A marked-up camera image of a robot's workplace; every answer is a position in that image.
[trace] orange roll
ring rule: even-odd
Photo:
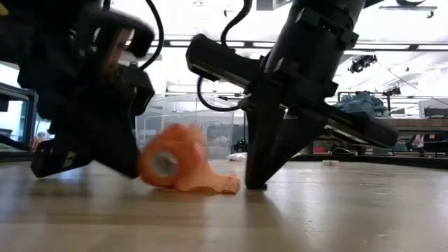
[[[237,193],[235,175],[218,175],[210,167],[206,142],[196,125],[170,125],[145,147],[139,159],[141,180],[182,192]]]

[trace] orange object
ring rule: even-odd
[[[206,142],[196,125],[170,125],[145,147],[139,160],[141,180],[182,192],[237,193],[235,175],[221,176],[210,168]]]

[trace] wooden floor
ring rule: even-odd
[[[448,171],[290,163],[266,192],[154,190],[99,164],[0,164],[0,251],[448,251]],[[212,162],[220,173],[244,164]]]

